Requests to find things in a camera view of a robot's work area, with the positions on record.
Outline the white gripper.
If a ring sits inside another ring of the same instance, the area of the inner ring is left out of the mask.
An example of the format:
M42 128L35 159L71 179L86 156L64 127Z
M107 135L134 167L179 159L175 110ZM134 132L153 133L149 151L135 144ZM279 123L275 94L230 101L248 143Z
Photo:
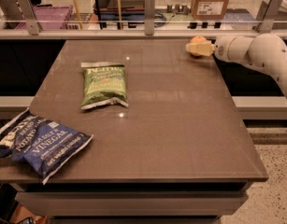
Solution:
M214 45L210 41L188 43L186 50L197 56L210 56L214 52L218 60L227 63L248 63L251 42L251 37L224 35L218 36Z

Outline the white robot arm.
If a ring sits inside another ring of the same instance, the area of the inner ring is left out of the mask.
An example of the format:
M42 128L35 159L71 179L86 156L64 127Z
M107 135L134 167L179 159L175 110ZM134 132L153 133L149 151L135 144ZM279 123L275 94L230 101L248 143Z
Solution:
M192 55L212 54L227 63L239 63L246 68L271 76L287 100L287 46L277 35L261 34L218 36L209 40L189 42L185 49Z

